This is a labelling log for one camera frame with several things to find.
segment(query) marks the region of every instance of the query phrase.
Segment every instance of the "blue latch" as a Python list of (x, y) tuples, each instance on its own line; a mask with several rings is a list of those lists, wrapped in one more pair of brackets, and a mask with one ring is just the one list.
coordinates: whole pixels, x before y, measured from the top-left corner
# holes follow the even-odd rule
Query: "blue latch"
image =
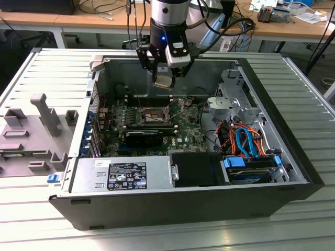
[(94, 113), (92, 111), (87, 112), (87, 118), (88, 120), (93, 120), (94, 119)]
[(245, 167), (243, 158), (241, 157), (228, 157), (224, 160), (225, 168), (229, 167)]
[(84, 127), (85, 131), (90, 131), (92, 129), (92, 127), (89, 124), (86, 124)]
[(83, 132), (83, 136), (82, 136), (82, 139), (83, 140), (86, 140), (88, 137), (90, 136), (90, 134), (86, 131)]
[(280, 158), (279, 156), (274, 156), (274, 160), (276, 161), (277, 166), (280, 166), (280, 165), (281, 165), (282, 160), (281, 160), (281, 158)]
[(47, 183), (58, 183), (59, 175), (58, 174), (50, 174), (47, 179)]

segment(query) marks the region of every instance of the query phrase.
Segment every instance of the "wooden desk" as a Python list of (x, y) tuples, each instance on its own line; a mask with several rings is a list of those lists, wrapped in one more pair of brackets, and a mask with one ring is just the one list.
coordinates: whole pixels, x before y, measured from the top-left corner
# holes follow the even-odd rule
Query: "wooden desk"
[[(289, 40), (283, 41), (295, 41), (295, 39), (303, 38), (317, 38), (320, 39), (325, 31), (325, 22), (317, 22), (316, 24), (309, 24), (308, 22), (302, 21), (296, 17), (291, 17), (289, 23), (280, 23), (280, 22), (270, 22), (268, 24), (257, 21), (257, 12), (250, 12), (249, 7), (251, 0), (238, 0), (238, 6), (241, 10), (242, 15), (250, 17), (255, 23), (256, 28), (254, 31), (255, 36), (270, 36), (273, 37), (273, 40), (282, 40), (283, 37), (288, 38)], [(313, 8), (322, 9), (322, 8), (332, 8), (334, 6), (334, 1), (327, 1), (325, 3), (316, 3), (313, 4)], [(234, 33), (239, 30), (231, 30), (230, 32)], [(331, 31), (327, 31), (325, 37), (327, 38), (331, 34)]]
[(58, 14), (2, 12), (0, 10), (0, 17), (10, 25), (53, 26)]
[[(110, 0), (94, 0), (94, 6), (101, 4), (110, 3)], [(104, 6), (99, 8), (100, 12), (114, 9), (126, 4), (125, 0), (118, 0), (115, 4), (110, 6)], [(87, 2), (82, 6), (82, 9), (87, 12), (93, 12), (92, 3)], [(140, 29), (144, 21), (144, 7), (143, 3), (136, 3), (137, 11), (137, 27)], [(150, 4), (146, 4), (147, 11), (147, 21), (144, 26), (144, 30), (150, 29)], [(122, 7), (120, 9), (111, 12), (112, 15), (105, 15), (111, 17), (113, 20), (107, 20), (101, 16), (95, 14), (88, 14), (77, 9), (75, 15), (59, 15), (54, 21), (54, 25), (61, 27), (85, 27), (85, 28), (111, 28), (111, 29), (127, 29), (127, 14), (126, 8)], [(134, 19), (134, 8), (131, 9), (131, 14), (129, 18), (129, 29), (135, 29), (135, 19)]]
[[(325, 30), (325, 23), (318, 22), (309, 24), (300, 19), (292, 17), (290, 23), (275, 23), (263, 24), (257, 21), (257, 13), (249, 11), (251, 0), (238, 0), (238, 6), (244, 16), (252, 18), (256, 23), (256, 28), (253, 34), (253, 39), (270, 40), (270, 41), (292, 41), (292, 42), (318, 42)], [(109, 4), (110, 0), (94, 0), (94, 5)], [(113, 5), (99, 8), (99, 11), (106, 11), (122, 5), (125, 5), (125, 0), (118, 0)], [(313, 8), (331, 8), (334, 1), (314, 4)], [(137, 3), (137, 26), (138, 32), (144, 20), (143, 4)], [(91, 2), (87, 2), (82, 8), (88, 12), (93, 12)], [(150, 28), (150, 5), (146, 4), (147, 21), (143, 28), (143, 34), (149, 34)], [(95, 14), (84, 13), (77, 9), (75, 15), (65, 16), (56, 14), (32, 14), (32, 13), (2, 13), (0, 16), (4, 18), (14, 29), (17, 30), (39, 30), (51, 31), (54, 33), (56, 42), (59, 48), (66, 48), (64, 43), (64, 32), (87, 32), (87, 33), (127, 33), (127, 15), (125, 8), (120, 8), (111, 12), (110, 17), (113, 20), (107, 20)], [(135, 34), (134, 12), (129, 19), (129, 32)], [(0, 29), (8, 29), (0, 20)], [(228, 33), (236, 33), (240, 29), (232, 27)]]

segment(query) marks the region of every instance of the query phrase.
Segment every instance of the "power supply label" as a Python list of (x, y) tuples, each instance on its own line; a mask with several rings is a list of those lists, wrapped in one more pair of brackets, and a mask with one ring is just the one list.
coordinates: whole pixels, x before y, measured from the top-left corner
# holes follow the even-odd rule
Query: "power supply label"
[(147, 164), (113, 163), (108, 170), (108, 190), (146, 189)]

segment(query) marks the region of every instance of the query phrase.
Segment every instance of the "blue component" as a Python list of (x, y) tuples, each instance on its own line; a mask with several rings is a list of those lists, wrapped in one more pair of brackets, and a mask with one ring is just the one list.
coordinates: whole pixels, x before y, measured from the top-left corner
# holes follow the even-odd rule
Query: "blue component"
[(245, 167), (243, 158), (241, 157), (228, 157), (224, 160), (225, 168), (229, 167)]
[(307, 6), (312, 6), (314, 0), (294, 0), (295, 2), (301, 2), (301, 3), (304, 3), (306, 4)]
[(280, 166), (280, 165), (281, 165), (282, 160), (281, 160), (281, 158), (280, 158), (279, 156), (274, 156), (274, 160), (276, 161), (277, 166)]
[(87, 139), (89, 136), (90, 136), (90, 134), (88, 132), (84, 131), (82, 139)]
[(87, 140), (82, 140), (82, 142), (80, 143), (81, 147), (84, 147), (88, 144)]
[(249, 158), (249, 154), (247, 153), (247, 151), (241, 146), (241, 142), (240, 142), (240, 133), (244, 131), (246, 134), (247, 134), (247, 137), (248, 137), (248, 141), (249, 141), (249, 148), (250, 148), (250, 151), (251, 151), (251, 154), (253, 156), (255, 156), (256, 158), (259, 158), (259, 154), (257, 154), (257, 151), (253, 145), (253, 140), (252, 140), (252, 136), (251, 136), (251, 133), (246, 129), (246, 128), (239, 128), (237, 131), (236, 131), (236, 143), (237, 143), (237, 147), (245, 154), (245, 156), (247, 158)]
[(92, 111), (88, 111), (88, 112), (87, 112), (87, 118), (88, 118), (89, 120), (94, 119), (94, 113), (93, 113)]
[(50, 174), (47, 179), (47, 183), (58, 183), (59, 175), (58, 174)]
[(92, 127), (89, 124), (86, 124), (84, 127), (85, 131), (90, 131), (92, 129)]

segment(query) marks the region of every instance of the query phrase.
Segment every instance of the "slotted metal surface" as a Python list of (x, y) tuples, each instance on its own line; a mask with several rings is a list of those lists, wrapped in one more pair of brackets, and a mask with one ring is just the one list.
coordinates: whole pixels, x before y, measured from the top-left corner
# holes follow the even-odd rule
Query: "slotted metal surface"
[[(59, 112), (68, 106), (80, 106), (80, 95), (85, 95), (83, 87), (89, 81), (85, 76), (90, 73), (87, 67), (91, 56), (112, 52), (117, 51), (43, 49), (33, 53), (22, 75), (13, 80), (12, 92), (2, 101), (1, 114), (5, 107), (29, 107), (29, 95), (20, 93), (34, 92), (35, 89), (29, 89), (33, 85), (38, 86), (37, 89), (49, 85), (50, 94), (63, 91), (68, 95), (58, 93), (47, 100)], [(237, 54), (225, 56), (235, 58)], [(286, 205), (270, 218), (77, 231), (48, 203), (48, 195), (60, 188), (49, 186), (45, 177), (1, 178), (0, 249), (45, 250), (47, 246), (48, 250), (62, 247), (77, 250), (334, 250), (334, 111), (290, 60), (277, 54), (238, 53), (238, 56), (247, 58), (255, 69), (326, 183), (324, 188), (305, 201)]]

